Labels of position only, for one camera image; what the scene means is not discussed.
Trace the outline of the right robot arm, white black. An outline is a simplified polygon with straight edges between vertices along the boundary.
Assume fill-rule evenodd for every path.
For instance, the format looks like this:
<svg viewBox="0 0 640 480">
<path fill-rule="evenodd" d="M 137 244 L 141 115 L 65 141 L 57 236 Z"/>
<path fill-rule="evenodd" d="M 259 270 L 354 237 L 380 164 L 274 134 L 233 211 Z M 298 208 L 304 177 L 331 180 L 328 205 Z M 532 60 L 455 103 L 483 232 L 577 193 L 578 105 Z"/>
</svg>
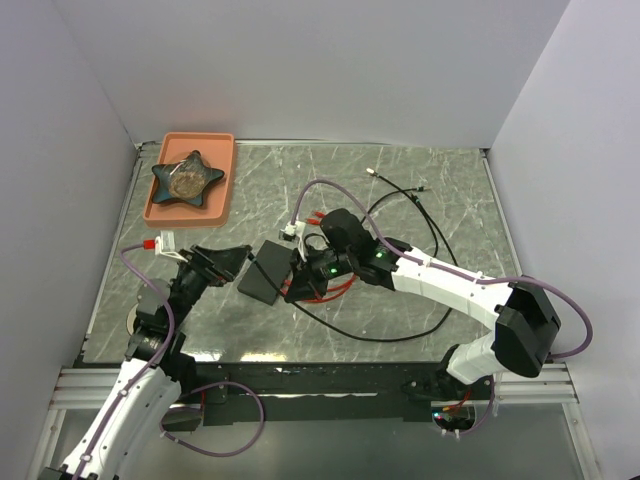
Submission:
<svg viewBox="0 0 640 480">
<path fill-rule="evenodd" d="M 464 313 L 487 334 L 451 347 L 437 386 L 456 399 L 476 381 L 502 372 L 537 377 L 560 328 L 554 308 L 535 282 L 499 280 L 447 264 L 405 242 L 368 231 L 346 209 L 318 222 L 326 245 L 299 245 L 291 256 L 288 303 L 320 300 L 330 281 L 353 274 L 362 282 L 424 297 Z"/>
</svg>

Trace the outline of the black network switch box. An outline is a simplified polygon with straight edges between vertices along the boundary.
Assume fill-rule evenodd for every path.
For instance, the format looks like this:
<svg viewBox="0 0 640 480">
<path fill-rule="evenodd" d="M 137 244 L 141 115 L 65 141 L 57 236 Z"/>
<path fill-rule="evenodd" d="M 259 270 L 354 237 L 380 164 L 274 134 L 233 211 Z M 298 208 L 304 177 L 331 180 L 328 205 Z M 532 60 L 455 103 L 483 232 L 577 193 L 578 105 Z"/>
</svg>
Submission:
<svg viewBox="0 0 640 480">
<path fill-rule="evenodd" d="M 252 263 L 240 280 L 237 290 L 253 300 L 273 306 L 291 273 L 291 254 L 291 249 L 265 240 L 255 254 L 261 269 Z"/>
</svg>

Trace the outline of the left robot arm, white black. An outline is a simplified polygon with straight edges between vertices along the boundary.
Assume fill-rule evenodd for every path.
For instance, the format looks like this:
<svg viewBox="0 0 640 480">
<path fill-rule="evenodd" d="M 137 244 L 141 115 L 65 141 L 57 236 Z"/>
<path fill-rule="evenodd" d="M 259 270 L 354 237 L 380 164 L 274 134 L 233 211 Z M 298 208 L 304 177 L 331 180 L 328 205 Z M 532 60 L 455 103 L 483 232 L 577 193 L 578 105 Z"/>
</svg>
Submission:
<svg viewBox="0 0 640 480">
<path fill-rule="evenodd" d="M 232 282 L 250 255 L 248 245 L 181 250 L 170 282 L 129 268 L 143 283 L 142 297 L 114 385 L 76 447 L 59 467 L 43 468 L 40 478 L 123 479 L 130 473 L 171 405 L 197 392 L 196 361 L 181 351 L 186 337 L 180 324 L 207 288 Z"/>
</svg>

